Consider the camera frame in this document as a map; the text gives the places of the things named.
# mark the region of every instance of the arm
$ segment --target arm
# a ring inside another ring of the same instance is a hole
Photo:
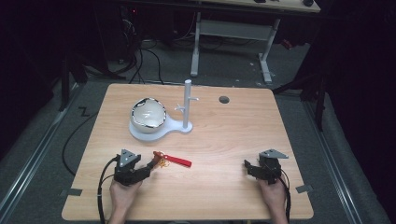
[[[142,181],[137,182],[131,186],[123,186],[119,182],[113,180],[110,186],[110,195],[113,210],[111,212],[109,224],[123,224],[125,223],[128,211],[131,208],[137,190],[142,185]]]
[[[262,188],[262,197],[270,210],[274,224],[287,224],[288,220],[285,210],[286,192],[282,182],[279,179],[272,185],[268,185],[267,180],[258,179],[258,182]]]

